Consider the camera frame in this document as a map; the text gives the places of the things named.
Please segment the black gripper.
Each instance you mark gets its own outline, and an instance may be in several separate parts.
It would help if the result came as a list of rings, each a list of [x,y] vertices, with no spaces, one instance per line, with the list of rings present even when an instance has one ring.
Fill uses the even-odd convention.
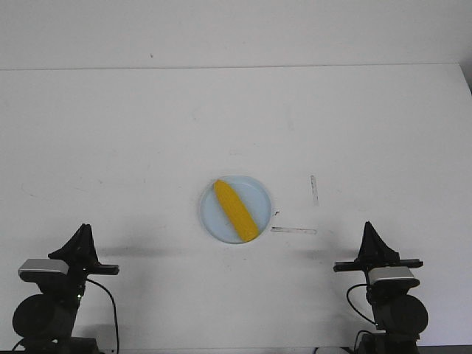
[[[116,276],[119,273],[119,266],[99,264],[92,227],[86,223],[82,223],[79,229],[61,248],[48,254],[48,258],[84,258],[86,255],[90,264],[98,265],[88,267],[76,265],[69,268],[67,277],[72,291],[76,295],[84,295],[86,280],[89,275]]]
[[[376,257],[382,261],[398,261],[398,262],[367,263],[367,260],[371,256],[370,234],[372,237],[372,247],[375,250]],[[387,244],[381,239],[381,237],[375,230],[374,226],[369,221],[367,221],[364,224],[361,246],[358,251],[356,259],[354,261],[349,261],[349,262],[335,262],[333,266],[333,271],[334,272],[350,272],[350,271],[368,272],[374,268],[399,267],[399,266],[404,266],[407,268],[420,268],[423,266],[423,261],[419,259],[400,260],[399,253],[394,251],[390,247],[388,247]]]

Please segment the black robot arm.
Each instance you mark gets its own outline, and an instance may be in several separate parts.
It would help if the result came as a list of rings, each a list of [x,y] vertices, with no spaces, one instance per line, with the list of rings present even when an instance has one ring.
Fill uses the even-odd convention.
[[[72,335],[86,285],[96,285],[111,300],[116,350],[120,351],[117,304],[112,293],[90,275],[116,276],[118,265],[99,261],[91,225],[84,223],[72,237],[46,258],[29,258],[18,269],[19,278],[37,285],[38,294],[24,299],[15,309],[12,326],[21,339],[14,353],[100,353],[97,340]]]
[[[427,312],[412,268],[371,223],[361,238],[332,231],[266,232],[244,244],[111,248],[120,273],[103,280],[117,306],[121,350],[332,344],[361,326],[346,292],[358,280],[375,329],[417,340]]]

